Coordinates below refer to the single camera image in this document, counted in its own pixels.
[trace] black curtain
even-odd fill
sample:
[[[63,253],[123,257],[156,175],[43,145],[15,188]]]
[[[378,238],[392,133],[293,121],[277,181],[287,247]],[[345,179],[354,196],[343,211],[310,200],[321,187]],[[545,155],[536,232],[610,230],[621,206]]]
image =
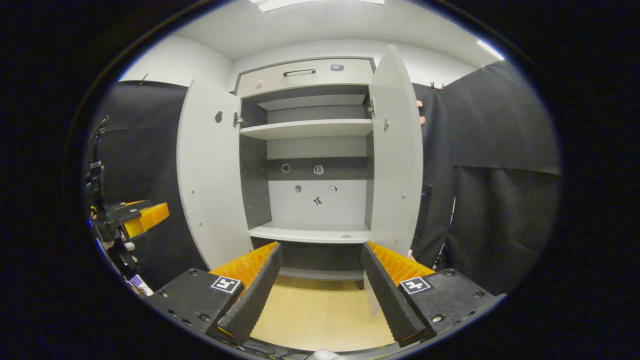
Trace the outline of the black curtain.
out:
[[[99,146],[109,203],[167,202],[170,216],[134,241],[140,276],[156,290],[195,267],[207,269],[184,217],[176,164],[178,123],[187,87],[146,81],[117,83],[95,114],[109,115]]]
[[[426,117],[424,186],[432,188],[414,257],[431,267],[445,244],[444,266],[489,292],[509,292],[539,258],[555,220],[561,160],[551,117],[508,61],[442,90],[414,89]]]

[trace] light wood floor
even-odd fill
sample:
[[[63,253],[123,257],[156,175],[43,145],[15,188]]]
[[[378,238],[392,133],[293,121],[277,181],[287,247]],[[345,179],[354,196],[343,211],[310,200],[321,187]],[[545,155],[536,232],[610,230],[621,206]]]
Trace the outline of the light wood floor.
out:
[[[355,281],[278,277],[251,337],[284,347],[351,351],[394,343]]]

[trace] door hinge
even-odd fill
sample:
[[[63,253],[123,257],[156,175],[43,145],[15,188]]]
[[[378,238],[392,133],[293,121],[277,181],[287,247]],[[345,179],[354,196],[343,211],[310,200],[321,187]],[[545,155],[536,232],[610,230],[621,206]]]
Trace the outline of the door hinge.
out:
[[[238,113],[234,113],[234,127],[236,127],[238,124],[242,125],[244,124],[244,119],[242,119]]]
[[[371,106],[367,108],[367,111],[368,111],[371,115],[373,115],[373,114],[375,114],[375,113],[376,113],[376,106],[375,106],[375,104],[374,104],[374,103],[375,103],[375,102],[374,102],[374,98],[371,98],[371,99],[369,100],[369,102],[370,102]]]

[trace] cabinet door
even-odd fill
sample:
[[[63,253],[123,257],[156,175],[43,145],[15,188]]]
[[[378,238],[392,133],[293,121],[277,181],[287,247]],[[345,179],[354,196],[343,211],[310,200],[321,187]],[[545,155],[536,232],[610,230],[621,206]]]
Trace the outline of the cabinet door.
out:
[[[371,240],[406,255],[422,189],[422,132],[415,92],[395,46],[373,74],[374,182]]]
[[[189,230],[209,269],[252,249],[240,183],[240,99],[201,79],[182,105],[178,187]]]

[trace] ceiling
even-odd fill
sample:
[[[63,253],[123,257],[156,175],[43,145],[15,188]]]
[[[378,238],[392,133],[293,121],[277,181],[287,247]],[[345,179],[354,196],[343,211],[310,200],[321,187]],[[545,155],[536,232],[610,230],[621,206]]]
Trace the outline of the ceiling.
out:
[[[475,67],[496,60],[473,35],[408,0],[386,0],[384,6],[320,1],[266,13],[249,0],[235,0],[174,35],[208,45],[232,61],[284,45],[343,38],[414,45]]]

